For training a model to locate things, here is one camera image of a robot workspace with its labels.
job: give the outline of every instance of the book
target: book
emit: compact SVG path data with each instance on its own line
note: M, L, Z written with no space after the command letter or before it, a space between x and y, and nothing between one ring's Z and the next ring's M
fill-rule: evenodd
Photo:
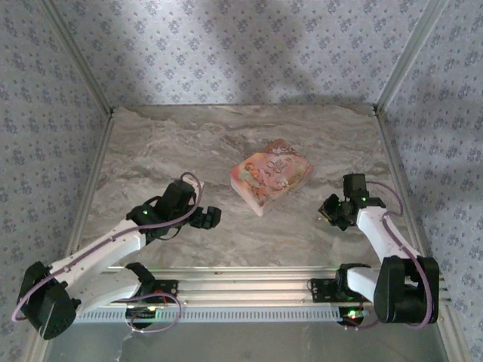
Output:
M289 192L301 187L313 166L285 140L269 143L230 172L234 190L258 216L262 216Z

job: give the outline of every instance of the wire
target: wire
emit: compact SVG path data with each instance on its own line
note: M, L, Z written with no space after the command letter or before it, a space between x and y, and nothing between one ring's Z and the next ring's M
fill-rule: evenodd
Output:
M120 232L115 233L113 236L110 236L110 237L106 238L105 240L101 241L98 245L92 247L91 249L86 250L80 256L78 256L77 258L72 260L69 264L65 265L62 269L56 270L55 272L48 275L46 278L39 281L32 288L30 288L30 290L27 293L25 293L25 295L22 298L20 298L19 302L17 303L17 306L15 307L14 312L12 313L11 320L15 323L20 322L20 321L24 321L26 318L18 318L17 315L20 312L23 305L25 303L27 303L29 298L33 295L33 293L35 293L38 289L40 289L41 287L46 285L46 283L48 283L49 281L52 281L58 275L61 275L62 273L69 271L75 264L82 261L83 259L85 259L87 256L91 255L92 253L98 251L101 247L108 244L109 242L114 241L115 239L117 239L117 238L119 238L123 235L126 235L130 232L138 232L139 230L146 230L146 229L165 228L166 226L171 226L171 225L177 224L180 221L188 219L191 215L193 215L193 213L196 211L196 208L199 206L199 203L202 199L202 192L203 192L202 184L200 183L198 177L196 177L196 175L194 173L184 172L181 175L180 179L183 179L185 176L191 176L196 181L196 186L198 188L198 197L196 198L195 204L193 205L193 207L190 211L188 211L185 215L182 215L182 216L180 216L180 217L178 217L174 220L170 220L170 221L167 221L167 222L161 222L159 224L133 226L132 228L122 230Z
M385 185L384 183L380 183L378 181L367 181L367 183L371 183L371 184L374 184L374 185L379 185L379 186L384 187L385 189L390 190L391 193L395 196L395 198L397 199L397 201L399 203L399 210L400 210L399 213L395 213L393 211L386 211L383 214L381 221L383 223L384 229L389 234L389 236L391 237L391 239L393 239L394 242L401 248L401 250L405 252L405 254L409 257L409 259L411 259L411 261L413 262L414 266L416 267L416 270L417 270L418 274L421 277L421 281L423 282L424 292L426 293L426 314L424 315L424 319L423 319L423 321L420 324L416 324L416 325L408 324L408 326L410 328L413 328L415 330L420 330L420 329L424 328L429 323L429 320L431 319L431 313L432 313L432 294L431 294L431 289L429 287L429 281L428 281L428 278L427 278L426 274L424 274L423 267L417 261L417 258L398 239L398 237L394 234L394 232L392 232L392 230L389 227L389 225L387 223L387 220L386 220L386 218L389 215L402 216L402 214L403 214L402 201L401 201L400 197L398 196L397 192L394 191L392 188L390 188L388 185Z
M152 298L154 296L166 297L166 298L173 300L176 303L176 305L178 307L178 312L177 312L175 319L171 322L171 324L169 326L166 326L166 327L163 327L163 328L158 328L157 330L141 330L141 329L136 328L134 326L134 319L136 318L136 315L133 314L133 316L131 317L131 320L129 321L128 324L129 324L129 327L134 332L139 332L139 333L164 332L165 330L169 330L170 328L176 326L179 323L179 321L181 319L181 313L182 313L183 310L181 308L180 300L176 296L173 296L172 294L164 293L164 292L157 292L157 293L146 294L145 296L133 296L131 298L120 299L120 300L117 300L116 302L136 302L138 300L142 300L142 299L146 299L146 298Z

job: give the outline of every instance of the pink book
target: pink book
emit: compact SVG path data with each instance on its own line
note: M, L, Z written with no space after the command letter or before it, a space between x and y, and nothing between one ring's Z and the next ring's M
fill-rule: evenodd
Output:
M230 172L232 187L262 216L283 195L301 187L313 171L312 165L283 139L269 143Z

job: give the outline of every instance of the marble surface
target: marble surface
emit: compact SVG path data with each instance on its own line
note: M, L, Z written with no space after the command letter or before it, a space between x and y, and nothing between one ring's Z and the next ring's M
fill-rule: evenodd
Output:
M183 171L205 182L201 206L223 211L218 227L183 227L120 264L146 266L336 266L378 264L366 237L320 219L317 209L344 174L365 173L392 186L375 118L338 106L144 106L116 109L82 245L110 230L137 204L162 195ZM315 176L258 217L230 186L229 171L268 141L284 138L314 165ZM395 201L369 186L389 209ZM405 237L402 219L394 220Z

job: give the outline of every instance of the wall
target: wall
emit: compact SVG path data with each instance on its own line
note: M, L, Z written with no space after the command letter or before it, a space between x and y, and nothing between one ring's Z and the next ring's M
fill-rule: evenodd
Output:
M23 273L65 253L106 116L34 1L0 4L0 52L0 361L14 362Z
M424 0L58 0L114 106L375 103Z
M387 109L417 222L483 359L483 1L451 1Z

